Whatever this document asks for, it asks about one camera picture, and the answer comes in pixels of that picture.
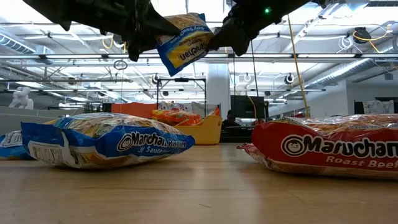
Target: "metal frame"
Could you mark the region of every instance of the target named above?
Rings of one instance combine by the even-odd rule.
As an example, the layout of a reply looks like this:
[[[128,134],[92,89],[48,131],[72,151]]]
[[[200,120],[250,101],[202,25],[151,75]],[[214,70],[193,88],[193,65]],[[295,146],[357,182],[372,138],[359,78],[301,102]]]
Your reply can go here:
[[[161,81],[166,81],[166,83],[159,89]],[[207,91],[206,91],[206,78],[160,78],[156,83],[156,108],[159,109],[159,91],[162,90],[169,82],[189,82],[194,81],[204,92],[205,92],[205,116],[207,115]],[[197,81],[203,81],[205,87],[202,88]]]

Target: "table surface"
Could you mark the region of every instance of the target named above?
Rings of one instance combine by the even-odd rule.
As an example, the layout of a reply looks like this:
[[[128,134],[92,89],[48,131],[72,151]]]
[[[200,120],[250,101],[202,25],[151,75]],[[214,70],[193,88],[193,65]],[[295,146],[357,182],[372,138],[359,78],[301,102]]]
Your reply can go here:
[[[269,171],[236,144],[103,171],[0,161],[0,223],[395,223],[398,182]]]

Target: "computer monitor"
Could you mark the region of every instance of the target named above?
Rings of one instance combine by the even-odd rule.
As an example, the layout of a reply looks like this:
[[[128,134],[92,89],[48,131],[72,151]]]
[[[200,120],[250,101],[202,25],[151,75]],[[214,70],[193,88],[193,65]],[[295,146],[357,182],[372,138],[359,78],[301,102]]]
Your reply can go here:
[[[264,119],[265,104],[264,97],[231,95],[231,112],[236,118],[255,118]],[[254,106],[256,106],[256,115],[254,114]]]

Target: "white column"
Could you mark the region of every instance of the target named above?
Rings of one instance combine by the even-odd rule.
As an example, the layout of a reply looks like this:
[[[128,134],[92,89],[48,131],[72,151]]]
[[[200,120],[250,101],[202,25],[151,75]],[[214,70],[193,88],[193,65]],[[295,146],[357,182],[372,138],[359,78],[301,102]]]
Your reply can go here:
[[[209,64],[207,73],[207,103],[221,105],[221,116],[226,119],[231,107],[228,64]]]

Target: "yellow cable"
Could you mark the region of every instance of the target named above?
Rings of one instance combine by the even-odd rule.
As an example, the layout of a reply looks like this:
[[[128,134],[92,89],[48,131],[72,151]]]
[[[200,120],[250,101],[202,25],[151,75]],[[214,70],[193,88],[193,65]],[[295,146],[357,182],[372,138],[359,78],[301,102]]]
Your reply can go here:
[[[308,106],[307,106],[307,99],[305,98],[305,93],[304,93],[304,87],[303,83],[301,81],[301,76],[299,72],[299,64],[297,63],[297,55],[296,55],[296,47],[294,45],[294,39],[293,39],[293,29],[292,29],[292,24],[290,23],[290,16],[287,15],[287,20],[289,21],[289,29],[290,29],[290,39],[292,41],[292,47],[293,47],[293,56],[294,56],[294,62],[296,64],[296,71],[297,71],[297,77],[298,77],[298,82],[300,83],[300,89],[301,89],[301,96],[303,97],[304,100],[304,106],[305,106],[305,113],[307,114],[307,117],[310,118],[310,113],[308,111]]]
[[[381,36],[381,37],[378,37],[378,38],[375,38],[375,39],[365,39],[365,38],[360,38],[360,37],[357,37],[355,34],[357,33],[356,31],[353,33],[353,36],[355,37],[355,38],[357,38],[357,39],[359,39],[359,40],[364,40],[364,41],[375,41],[375,40],[380,40],[381,38],[384,38],[387,34],[388,34],[388,30],[390,29],[390,26],[387,26],[387,31],[386,31],[386,33],[383,35],[383,36]]]
[[[104,45],[104,47],[105,47],[106,49],[111,49],[112,46],[113,46],[113,35],[112,35],[112,38],[111,38],[111,45],[110,45],[110,46],[107,46],[107,45],[105,44],[105,39],[102,39],[102,44]]]
[[[377,49],[377,47],[376,47],[371,41],[369,41],[369,43],[371,43],[372,47],[373,47],[379,54],[381,54],[380,50]]]
[[[253,107],[254,107],[254,119],[256,119],[256,126],[257,126],[258,122],[257,122],[257,110],[256,110],[256,105],[254,104],[254,102],[252,101],[252,99],[251,99],[250,96],[248,96],[248,98],[249,98],[249,100],[251,101],[251,103],[253,104]]]

